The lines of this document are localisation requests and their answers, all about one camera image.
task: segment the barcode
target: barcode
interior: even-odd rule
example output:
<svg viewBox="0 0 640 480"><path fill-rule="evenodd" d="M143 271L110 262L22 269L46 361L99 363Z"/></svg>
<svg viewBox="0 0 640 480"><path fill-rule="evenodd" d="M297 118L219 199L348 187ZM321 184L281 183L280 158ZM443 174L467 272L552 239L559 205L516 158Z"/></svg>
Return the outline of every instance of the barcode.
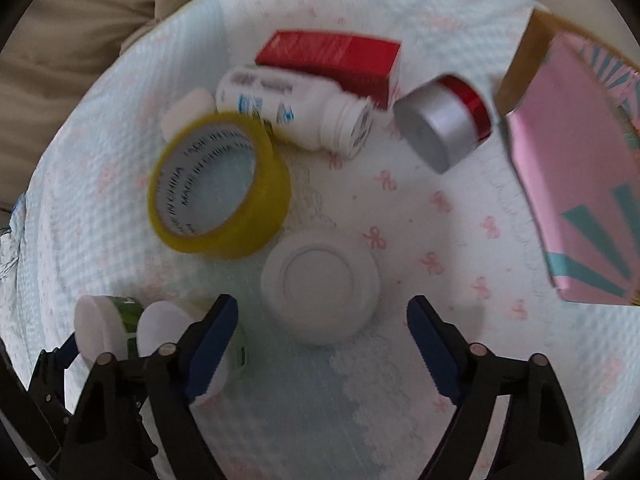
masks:
<svg viewBox="0 0 640 480"><path fill-rule="evenodd" d="M236 72L231 78L231 82L242 86L251 86L254 84L256 76L247 72Z"/></svg>

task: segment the white round object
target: white round object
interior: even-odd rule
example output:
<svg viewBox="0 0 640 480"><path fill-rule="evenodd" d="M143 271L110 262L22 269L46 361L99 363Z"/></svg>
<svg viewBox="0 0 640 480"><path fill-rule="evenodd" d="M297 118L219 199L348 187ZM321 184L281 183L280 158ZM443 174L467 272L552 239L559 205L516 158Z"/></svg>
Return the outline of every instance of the white round object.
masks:
<svg viewBox="0 0 640 480"><path fill-rule="evenodd" d="M110 352L118 361L128 358L127 332L118 310L107 296L81 296L74 312L76 344L82 357L93 364Z"/></svg>
<svg viewBox="0 0 640 480"><path fill-rule="evenodd" d="M175 102L160 119L164 140L169 142L191 123L215 111L216 102L209 91L204 88L193 89Z"/></svg>
<svg viewBox="0 0 640 480"><path fill-rule="evenodd" d="M164 343L177 343L188 327L204 318L205 313L188 304L177 306L171 301L150 304L140 316L136 338L138 354L147 357ZM206 396L200 396L196 404L215 396L224 388L229 377L229 362L226 352L211 378Z"/></svg>
<svg viewBox="0 0 640 480"><path fill-rule="evenodd" d="M378 304L380 276L359 234L307 230L271 251L261 287L285 330L302 342L331 345L367 324Z"/></svg>

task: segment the blue gripper pad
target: blue gripper pad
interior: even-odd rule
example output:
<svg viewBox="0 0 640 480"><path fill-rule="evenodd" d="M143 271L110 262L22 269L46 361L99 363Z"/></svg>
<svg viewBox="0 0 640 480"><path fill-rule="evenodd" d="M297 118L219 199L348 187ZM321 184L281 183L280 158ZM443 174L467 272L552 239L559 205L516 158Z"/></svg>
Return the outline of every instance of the blue gripper pad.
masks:
<svg viewBox="0 0 640 480"><path fill-rule="evenodd" d="M433 320L430 319L425 309L431 310L434 317ZM463 390L458 378L462 366L460 360L464 359L463 353L466 348L466 340L453 325L443 323L440 320L423 296L416 296L408 303L406 321L409 332L411 332L422 355L422 360L427 365L433 382L436 384L438 393L444 397L449 397L451 402L457 406L463 398ZM435 323L440 326L440 330L436 328ZM443 328L449 328L446 331L449 333L443 334ZM449 345L443 339L446 335L452 336L453 339L453 341L448 342ZM458 349L450 349L452 344L462 345L460 351L456 351Z"/></svg>
<svg viewBox="0 0 640 480"><path fill-rule="evenodd" d="M238 326L238 302L229 296L191 357L189 382L184 389L190 404L196 397L206 393L236 326Z"/></svg>

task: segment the white lid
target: white lid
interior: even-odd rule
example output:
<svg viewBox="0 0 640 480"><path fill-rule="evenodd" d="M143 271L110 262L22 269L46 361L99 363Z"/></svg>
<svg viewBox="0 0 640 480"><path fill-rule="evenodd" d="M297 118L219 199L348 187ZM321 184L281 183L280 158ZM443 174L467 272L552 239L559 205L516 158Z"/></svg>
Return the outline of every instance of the white lid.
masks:
<svg viewBox="0 0 640 480"><path fill-rule="evenodd" d="M354 94L333 95L324 107L320 143L324 149L353 158L371 130L373 102Z"/></svg>
<svg viewBox="0 0 640 480"><path fill-rule="evenodd" d="M185 95L160 119L164 140L169 142L189 124L216 111L216 102L207 89L196 88Z"/></svg>
<svg viewBox="0 0 640 480"><path fill-rule="evenodd" d="M138 354L146 357L155 352L164 343L177 343L189 325L204 318L205 313L188 304L177 306L171 301L158 301L150 304L138 321ZM229 376L229 363L226 353L222 355L207 393L197 397L194 404L201 404L210 396L222 391Z"/></svg>
<svg viewBox="0 0 640 480"><path fill-rule="evenodd" d="M126 360L127 333L118 309L107 296L81 296L74 312L76 343L82 357L92 363L102 352Z"/></svg>
<svg viewBox="0 0 640 480"><path fill-rule="evenodd" d="M380 276L359 234L307 230L281 241L267 258L262 294L278 322L302 342L343 342L371 318Z"/></svg>

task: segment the metal screw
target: metal screw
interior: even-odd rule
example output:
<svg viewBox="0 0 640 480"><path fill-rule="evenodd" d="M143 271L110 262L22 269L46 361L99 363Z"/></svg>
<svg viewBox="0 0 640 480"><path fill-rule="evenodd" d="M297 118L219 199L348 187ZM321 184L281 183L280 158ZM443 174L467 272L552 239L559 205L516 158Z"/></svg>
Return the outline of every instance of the metal screw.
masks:
<svg viewBox="0 0 640 480"><path fill-rule="evenodd" d="M161 356L166 357L167 355L171 355L174 354L175 351L177 350L177 347L175 345L175 343L164 343L159 349L158 349L158 353Z"/></svg>
<svg viewBox="0 0 640 480"><path fill-rule="evenodd" d="M549 364L549 359L542 354L533 354L532 361L538 366L547 366Z"/></svg>
<svg viewBox="0 0 640 480"><path fill-rule="evenodd" d="M109 352L102 352L100 355L98 355L98 358L95 360L95 362L100 366L104 366L108 365L111 362L111 359L113 359L113 355L111 355Z"/></svg>
<svg viewBox="0 0 640 480"><path fill-rule="evenodd" d="M482 343L471 343L469 346L471 353L478 357L483 357L487 354L488 349Z"/></svg>

